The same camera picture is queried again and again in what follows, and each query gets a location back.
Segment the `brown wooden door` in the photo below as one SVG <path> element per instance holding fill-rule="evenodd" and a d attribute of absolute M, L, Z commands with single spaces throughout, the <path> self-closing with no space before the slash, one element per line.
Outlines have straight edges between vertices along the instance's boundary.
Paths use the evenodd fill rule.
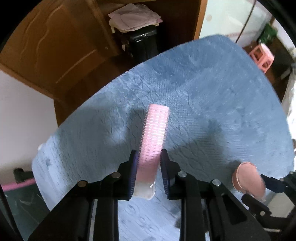
<path fill-rule="evenodd" d="M 53 99 L 61 124 L 121 74 L 111 1 L 1 1 L 1 70 Z"/>

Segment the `blue fuzzy table cloth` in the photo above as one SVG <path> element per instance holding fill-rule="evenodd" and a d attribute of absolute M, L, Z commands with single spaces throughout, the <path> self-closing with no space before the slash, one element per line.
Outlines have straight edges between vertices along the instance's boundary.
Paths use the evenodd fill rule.
<path fill-rule="evenodd" d="M 169 108 L 171 199 L 127 196 L 150 104 Z M 280 101 L 227 37 L 188 42 L 135 66 L 77 108 L 33 161 L 50 213 L 30 240 L 270 240 L 270 213 L 249 212 L 231 176 L 242 162 L 292 189 L 292 139 Z"/>

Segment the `green chalkboard pink frame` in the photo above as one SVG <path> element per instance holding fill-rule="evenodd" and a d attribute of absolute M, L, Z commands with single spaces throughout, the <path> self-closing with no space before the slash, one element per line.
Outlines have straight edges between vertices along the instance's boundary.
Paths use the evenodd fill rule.
<path fill-rule="evenodd" d="M 35 179 L 6 184 L 2 189 L 23 240 L 28 240 L 49 213 Z"/>

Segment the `white checked bedding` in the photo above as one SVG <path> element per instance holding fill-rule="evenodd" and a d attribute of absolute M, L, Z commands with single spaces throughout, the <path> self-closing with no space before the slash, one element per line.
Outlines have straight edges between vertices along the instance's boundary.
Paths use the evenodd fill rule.
<path fill-rule="evenodd" d="M 295 150 L 295 68 L 288 78 L 287 88 L 281 102 L 281 106 L 287 117 L 288 129 Z"/>

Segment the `folded pink cloth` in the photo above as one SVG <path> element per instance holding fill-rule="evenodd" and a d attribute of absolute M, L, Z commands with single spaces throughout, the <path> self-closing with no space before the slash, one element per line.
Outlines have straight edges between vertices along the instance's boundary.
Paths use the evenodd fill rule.
<path fill-rule="evenodd" d="M 112 33 L 136 31 L 147 26 L 158 26 L 163 22 L 161 16 L 144 4 L 127 4 L 108 15 Z"/>

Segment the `wooden corner shelf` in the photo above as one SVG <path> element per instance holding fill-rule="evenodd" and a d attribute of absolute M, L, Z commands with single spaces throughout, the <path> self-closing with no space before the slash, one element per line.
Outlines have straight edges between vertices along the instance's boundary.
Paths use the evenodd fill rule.
<path fill-rule="evenodd" d="M 207 1 L 97 1 L 99 9 L 108 21 L 108 14 L 127 4 L 144 4 L 161 16 L 157 33 L 158 52 L 164 52 L 179 44 L 199 39 Z"/>

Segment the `pink round compact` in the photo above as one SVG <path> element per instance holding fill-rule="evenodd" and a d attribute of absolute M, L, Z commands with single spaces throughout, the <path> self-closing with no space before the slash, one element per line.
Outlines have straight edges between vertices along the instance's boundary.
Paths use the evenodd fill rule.
<path fill-rule="evenodd" d="M 232 174 L 233 187 L 242 194 L 249 194 L 259 201 L 265 199 L 266 185 L 251 162 L 242 162 Z"/>

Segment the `pink plastic stool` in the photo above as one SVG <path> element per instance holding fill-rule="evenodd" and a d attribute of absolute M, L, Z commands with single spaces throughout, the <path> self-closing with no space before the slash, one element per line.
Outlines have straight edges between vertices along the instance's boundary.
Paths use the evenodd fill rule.
<path fill-rule="evenodd" d="M 251 50 L 249 56 L 263 73 L 269 70 L 274 61 L 274 55 L 267 45 L 263 43 L 260 43 Z"/>

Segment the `pink hair roller clip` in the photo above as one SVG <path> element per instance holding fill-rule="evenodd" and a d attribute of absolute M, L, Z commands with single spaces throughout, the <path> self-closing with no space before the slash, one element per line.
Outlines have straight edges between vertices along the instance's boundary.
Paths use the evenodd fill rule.
<path fill-rule="evenodd" d="M 134 196 L 150 200 L 156 192 L 156 175 L 164 145 L 169 108 L 150 104 L 139 147 Z"/>

